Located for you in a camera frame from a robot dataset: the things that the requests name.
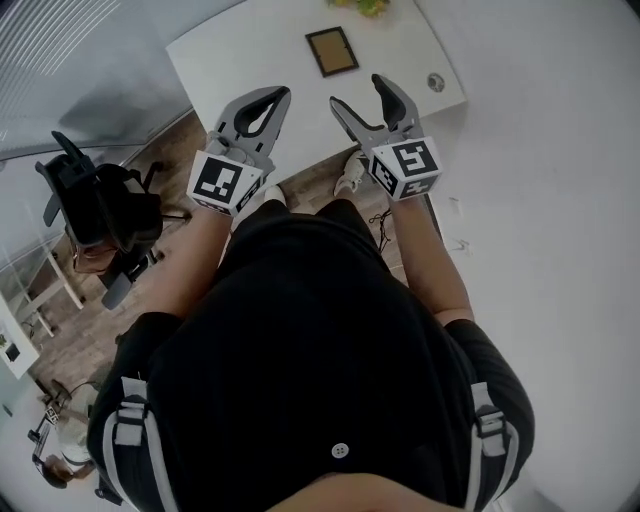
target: office chair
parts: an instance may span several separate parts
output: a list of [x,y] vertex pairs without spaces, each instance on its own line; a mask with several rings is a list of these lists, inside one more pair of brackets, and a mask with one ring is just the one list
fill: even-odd
[[163,222],[187,222],[191,215],[161,214],[160,196],[149,193],[154,175],[162,171],[160,162],[151,165],[143,182],[136,170],[114,164],[96,167],[62,133],[51,134],[65,154],[46,165],[36,163],[36,171],[47,180],[52,192],[44,223],[51,226],[62,212],[67,234],[77,247],[115,245],[115,256],[99,275],[107,288],[102,304],[114,309],[136,279],[162,259],[162,253],[154,254],[153,246],[162,234]]

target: white button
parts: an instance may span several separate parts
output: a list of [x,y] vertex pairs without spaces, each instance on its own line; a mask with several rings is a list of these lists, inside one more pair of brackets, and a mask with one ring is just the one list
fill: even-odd
[[349,454],[349,447],[344,443],[338,443],[331,448],[331,455],[336,459],[343,459]]

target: floor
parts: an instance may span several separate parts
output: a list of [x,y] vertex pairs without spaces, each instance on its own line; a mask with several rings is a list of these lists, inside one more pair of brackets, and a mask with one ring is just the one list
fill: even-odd
[[[144,173],[152,162],[159,160],[165,165],[164,172],[156,175],[151,191],[162,197],[163,205],[193,209],[191,200],[185,196],[189,172],[196,150],[205,144],[205,133],[195,114],[189,114],[144,150],[130,165]],[[334,184],[351,151],[336,155],[306,169],[282,184],[292,211],[315,213],[332,197]],[[387,209],[387,200],[382,189],[365,177],[357,193],[358,209],[365,220]],[[247,212],[259,205],[259,197]],[[173,208],[165,206],[164,213]],[[379,240],[379,223],[370,223],[376,240]],[[173,234],[180,228],[168,224],[157,248],[167,256],[171,254]],[[398,247],[395,243],[393,222],[386,221],[386,232],[391,242],[383,251],[383,257],[393,274],[405,281]],[[145,272],[136,282],[130,294],[114,311],[106,310],[100,300],[104,288],[96,276],[73,272],[69,241],[66,236],[56,247],[58,262],[69,277],[78,294],[85,299],[84,309],[75,308],[66,294],[59,293],[42,312],[55,327],[56,335],[50,338],[42,329],[36,330],[33,341],[41,349],[40,359],[31,368],[31,375],[49,386],[57,379],[68,388],[88,380],[96,371],[101,371],[113,361],[116,352],[114,340],[125,332],[140,314],[141,297],[153,279],[158,279],[162,265]],[[38,276],[34,287],[44,287],[47,275]]]

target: sneaker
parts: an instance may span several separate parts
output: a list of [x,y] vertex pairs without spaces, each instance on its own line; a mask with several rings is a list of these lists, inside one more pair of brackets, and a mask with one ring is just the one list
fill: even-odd
[[346,165],[344,166],[344,173],[333,189],[333,195],[338,195],[343,188],[348,187],[351,192],[358,190],[358,185],[362,183],[362,176],[366,171],[367,157],[360,150],[357,150],[353,155],[349,157]]
[[280,201],[283,205],[287,206],[287,200],[284,197],[284,193],[282,189],[278,185],[274,185],[273,187],[269,187],[264,192],[264,202],[271,201],[275,199],[276,201]]

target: shoe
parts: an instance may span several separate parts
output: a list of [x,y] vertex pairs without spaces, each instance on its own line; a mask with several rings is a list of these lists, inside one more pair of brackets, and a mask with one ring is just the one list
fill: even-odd
[[264,202],[271,201],[275,199],[276,201],[280,201],[283,205],[287,206],[287,200],[284,198],[284,193],[282,189],[278,185],[274,185],[273,187],[269,187],[264,192]]
[[348,187],[351,192],[358,190],[358,185],[362,183],[362,176],[366,171],[366,165],[367,157],[364,156],[362,151],[358,150],[353,153],[347,160],[344,166],[344,173],[338,178],[336,187],[333,189],[334,197],[345,187]]

